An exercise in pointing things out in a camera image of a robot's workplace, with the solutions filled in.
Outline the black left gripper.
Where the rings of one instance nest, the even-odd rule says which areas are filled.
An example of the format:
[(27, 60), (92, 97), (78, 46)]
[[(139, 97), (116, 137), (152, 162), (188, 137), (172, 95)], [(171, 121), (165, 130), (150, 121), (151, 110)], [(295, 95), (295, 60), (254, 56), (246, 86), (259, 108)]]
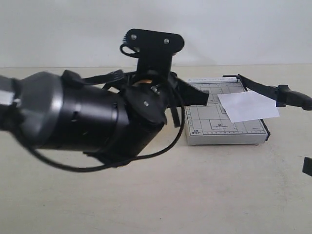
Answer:
[[(185, 125), (184, 106), (206, 106), (209, 99), (209, 92), (181, 81), (175, 72), (170, 72), (167, 78), (155, 75), (136, 78), (120, 93), (125, 102), (128, 123), (114, 134), (103, 149), (103, 163), (130, 163), (165, 153), (181, 137)], [(176, 137), (164, 149), (140, 155), (167, 124), (167, 109), (171, 111), (174, 126), (179, 129)]]

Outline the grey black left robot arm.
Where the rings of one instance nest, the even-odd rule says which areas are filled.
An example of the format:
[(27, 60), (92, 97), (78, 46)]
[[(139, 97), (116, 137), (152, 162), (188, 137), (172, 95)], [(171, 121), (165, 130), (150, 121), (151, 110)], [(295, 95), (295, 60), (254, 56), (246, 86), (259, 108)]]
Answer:
[(161, 131), (165, 110), (177, 107), (167, 79), (131, 82), (117, 70), (82, 78), (38, 72), (0, 78), (0, 128), (36, 149), (81, 151), (103, 163), (136, 157)]

